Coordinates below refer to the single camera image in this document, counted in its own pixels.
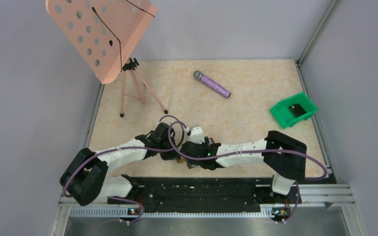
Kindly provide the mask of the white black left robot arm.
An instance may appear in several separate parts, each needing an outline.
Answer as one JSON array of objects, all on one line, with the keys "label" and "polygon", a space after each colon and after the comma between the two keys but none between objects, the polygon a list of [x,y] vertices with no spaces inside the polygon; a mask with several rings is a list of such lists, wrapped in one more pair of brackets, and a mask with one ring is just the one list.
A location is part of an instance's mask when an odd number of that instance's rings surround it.
[{"label": "white black left robot arm", "polygon": [[178,153],[172,148],[176,143],[174,136],[174,129],[161,122],[147,135],[135,136],[122,145],[98,151],[81,149],[60,178],[63,196],[73,198],[81,206],[98,197],[120,197],[126,203],[135,202],[137,184],[123,176],[109,180],[108,175],[121,166],[157,154],[164,160],[178,159]]}]

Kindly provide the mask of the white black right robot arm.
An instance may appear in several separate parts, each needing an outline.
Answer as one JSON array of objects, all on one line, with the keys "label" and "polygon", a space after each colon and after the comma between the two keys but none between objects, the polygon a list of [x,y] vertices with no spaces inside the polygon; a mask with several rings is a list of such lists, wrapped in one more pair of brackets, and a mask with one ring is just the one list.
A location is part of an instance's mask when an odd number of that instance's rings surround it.
[{"label": "white black right robot arm", "polygon": [[295,181],[304,179],[307,145],[279,131],[269,131],[267,137],[239,145],[186,141],[180,149],[190,165],[215,170],[235,165],[266,164],[276,174],[272,177],[269,197],[283,202]]}]

